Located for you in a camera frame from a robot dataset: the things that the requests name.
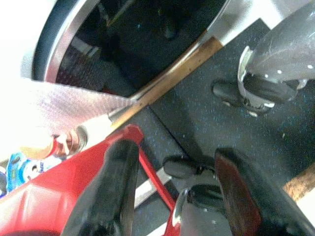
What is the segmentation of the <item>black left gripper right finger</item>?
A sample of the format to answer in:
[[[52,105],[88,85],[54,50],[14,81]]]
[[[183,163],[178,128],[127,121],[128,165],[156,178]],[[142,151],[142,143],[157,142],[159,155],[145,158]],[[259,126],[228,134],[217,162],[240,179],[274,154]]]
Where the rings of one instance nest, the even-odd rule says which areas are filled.
[[[215,169],[235,236],[300,236],[290,197],[239,151],[219,148]]]

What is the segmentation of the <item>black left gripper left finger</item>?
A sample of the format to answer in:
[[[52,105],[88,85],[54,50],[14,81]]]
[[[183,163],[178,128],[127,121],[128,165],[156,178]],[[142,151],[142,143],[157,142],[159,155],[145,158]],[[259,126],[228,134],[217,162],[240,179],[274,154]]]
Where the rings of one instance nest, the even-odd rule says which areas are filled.
[[[79,196],[63,236],[129,236],[134,216],[139,147],[118,140],[104,155],[104,164]]]

